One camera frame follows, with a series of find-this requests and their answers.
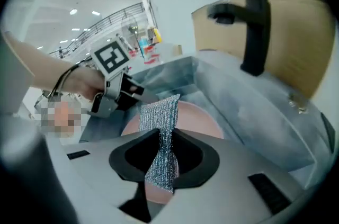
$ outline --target ceiling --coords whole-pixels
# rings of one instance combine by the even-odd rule
[[[16,30],[21,40],[35,47],[43,46],[41,51],[52,52],[71,43],[84,28],[88,28],[102,18],[113,14],[141,0],[14,0],[5,14],[5,22]],[[78,12],[70,15],[71,9]]]

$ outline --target black faucet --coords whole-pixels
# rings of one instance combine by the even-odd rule
[[[268,0],[246,0],[241,7],[231,3],[210,5],[208,18],[220,24],[247,23],[246,48],[240,68],[254,76],[264,72],[271,31],[271,7]]]

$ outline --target wooden panel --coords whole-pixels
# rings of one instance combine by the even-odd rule
[[[334,17],[324,0],[269,1],[272,25],[265,70],[311,98],[331,56]],[[245,0],[229,3],[245,6]],[[220,25],[206,16],[207,5],[192,13],[196,49],[221,50],[242,59],[246,24]]]

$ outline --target metal railing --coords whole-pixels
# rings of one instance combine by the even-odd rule
[[[142,6],[142,3],[135,4],[133,6],[126,7],[120,11],[117,11],[108,17],[98,21],[95,25],[88,28],[87,31],[84,31],[80,36],[76,38],[75,41],[71,42],[69,46],[61,49],[63,52],[63,56],[69,56],[72,52],[74,52],[79,46],[84,44],[89,38],[95,36],[99,32],[105,30],[106,28],[116,25],[119,28],[121,28],[121,20],[124,16],[127,15],[133,15],[136,16],[140,13],[143,13],[144,7]],[[59,50],[56,50],[54,52],[50,52],[49,55],[55,56],[60,58]]]

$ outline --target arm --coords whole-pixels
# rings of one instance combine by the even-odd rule
[[[5,40],[34,75],[33,87],[51,91],[61,74],[73,63],[49,56],[35,47],[15,39],[9,32]],[[104,90],[104,77],[98,70],[79,67],[65,81],[63,91],[78,93],[92,100],[95,94]]]

